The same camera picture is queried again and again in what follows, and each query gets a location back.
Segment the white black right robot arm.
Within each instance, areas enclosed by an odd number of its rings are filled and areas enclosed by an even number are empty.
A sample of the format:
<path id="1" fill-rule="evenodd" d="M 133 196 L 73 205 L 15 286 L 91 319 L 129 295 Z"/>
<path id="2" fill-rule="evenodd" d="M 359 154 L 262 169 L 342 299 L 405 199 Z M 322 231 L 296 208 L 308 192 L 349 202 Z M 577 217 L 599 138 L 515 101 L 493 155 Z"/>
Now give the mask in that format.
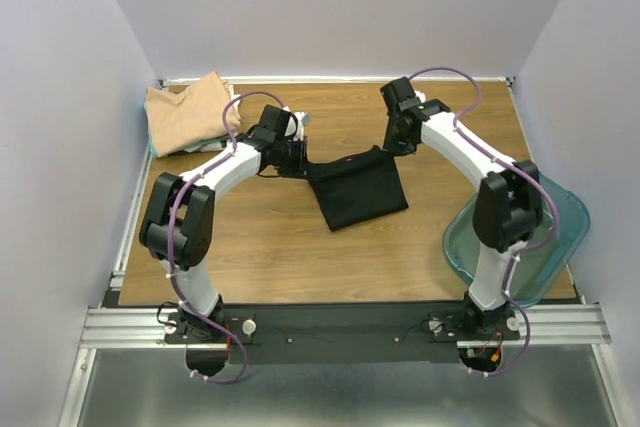
<path id="1" fill-rule="evenodd" d="M 472 228 L 479 241 L 474 279 L 453 325 L 485 337 L 510 311 L 510 284 L 520 253 L 543 218 L 539 171 L 489 146 L 443 102 L 423 100 L 406 77 L 381 87 L 388 122 L 383 146 L 408 155 L 424 144 L 456 167 L 476 191 Z"/>

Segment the black t shirt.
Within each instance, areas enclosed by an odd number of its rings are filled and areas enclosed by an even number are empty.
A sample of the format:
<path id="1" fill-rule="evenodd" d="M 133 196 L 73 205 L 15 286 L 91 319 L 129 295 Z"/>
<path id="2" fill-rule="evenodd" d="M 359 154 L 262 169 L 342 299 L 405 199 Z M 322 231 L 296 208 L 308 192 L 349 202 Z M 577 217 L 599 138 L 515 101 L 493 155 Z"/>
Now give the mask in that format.
<path id="1" fill-rule="evenodd" d="M 307 180 L 333 232 L 408 208 L 395 157 L 378 146 L 311 163 Z"/>

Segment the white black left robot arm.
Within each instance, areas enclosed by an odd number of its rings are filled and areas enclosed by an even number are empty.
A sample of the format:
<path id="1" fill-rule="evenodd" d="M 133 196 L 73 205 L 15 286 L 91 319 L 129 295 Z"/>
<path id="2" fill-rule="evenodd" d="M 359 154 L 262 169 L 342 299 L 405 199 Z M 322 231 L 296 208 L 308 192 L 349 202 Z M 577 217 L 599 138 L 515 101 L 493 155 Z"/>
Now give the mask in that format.
<path id="1" fill-rule="evenodd" d="M 165 172 L 153 184 L 139 241 L 166 272 L 180 322 L 201 342 L 227 333 L 222 296 L 206 257 L 213 239 L 216 203 L 243 181 L 272 167 L 306 173 L 308 112 L 267 105 L 258 123 L 234 137 L 212 160 L 180 175 Z"/>

